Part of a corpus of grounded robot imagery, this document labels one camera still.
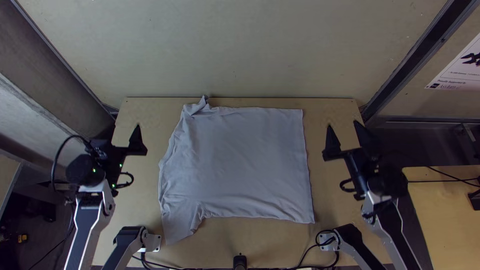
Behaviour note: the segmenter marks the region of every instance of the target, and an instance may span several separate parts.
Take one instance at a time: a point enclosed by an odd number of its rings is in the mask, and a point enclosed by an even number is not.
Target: gray t-shirt
[[[160,160],[159,200],[167,244],[205,218],[314,223],[301,109],[183,106]]]

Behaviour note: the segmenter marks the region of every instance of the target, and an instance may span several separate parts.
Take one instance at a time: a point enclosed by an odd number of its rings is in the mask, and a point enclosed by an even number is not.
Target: metal bracket
[[[162,236],[160,234],[150,234],[146,229],[141,236],[143,247],[138,252],[159,252]]]

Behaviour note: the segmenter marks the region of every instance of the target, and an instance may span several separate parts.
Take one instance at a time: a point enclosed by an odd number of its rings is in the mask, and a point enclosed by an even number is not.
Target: metal frame
[[[379,123],[376,120],[378,113],[420,71],[479,4],[480,0],[449,0],[443,6],[400,65],[361,112],[368,126]]]

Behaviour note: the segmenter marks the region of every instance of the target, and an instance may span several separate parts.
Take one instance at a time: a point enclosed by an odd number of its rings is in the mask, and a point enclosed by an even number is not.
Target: logo
[[[478,54],[475,54],[475,53],[471,52],[470,54],[467,54],[460,59],[469,59],[469,58],[471,58],[471,59],[463,62],[462,64],[473,64],[473,63],[475,63],[475,66],[477,66],[477,67],[480,66],[480,52]]]

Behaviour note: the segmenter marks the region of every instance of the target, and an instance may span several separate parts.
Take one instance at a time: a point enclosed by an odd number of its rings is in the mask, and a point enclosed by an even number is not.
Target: wooden board
[[[379,115],[480,119],[480,89],[424,89],[479,33],[480,6]]]
[[[126,98],[116,121],[113,143],[127,146],[137,123],[141,126],[147,156],[128,157],[123,171],[135,176],[135,183],[121,189],[115,198],[116,210],[111,223],[100,235],[93,263],[103,265],[113,250],[112,241],[123,226],[144,225],[153,233],[162,233],[159,204],[158,163],[180,119],[183,104],[200,98]],[[384,263],[390,262],[380,239],[372,234],[361,217],[361,202],[342,192],[339,183],[350,178],[345,162],[324,162],[326,130],[332,125],[342,149],[359,146],[353,120],[361,121],[353,99],[324,98],[211,98],[212,106],[303,109],[303,125],[312,187],[315,224],[263,218],[210,218],[198,231],[176,244],[163,245],[159,253],[147,259],[183,268],[231,268],[232,259],[242,253],[251,268],[286,268],[298,264],[303,252],[314,243],[317,232],[354,223],[363,233],[368,247]],[[334,254],[312,250],[305,264],[328,265]],[[340,265],[355,265],[348,255],[340,256]],[[132,259],[130,266],[141,267]]]
[[[367,103],[447,0],[17,0],[104,103],[350,97]]]
[[[19,165],[20,162],[0,155],[0,218],[7,205],[8,196],[12,191],[10,186],[12,185]]]
[[[480,176],[480,166],[442,166],[436,169],[461,179]],[[451,180],[426,167],[404,168],[410,181]],[[478,190],[462,182],[410,183],[423,235],[436,270],[478,269],[480,254],[480,211],[467,197]]]

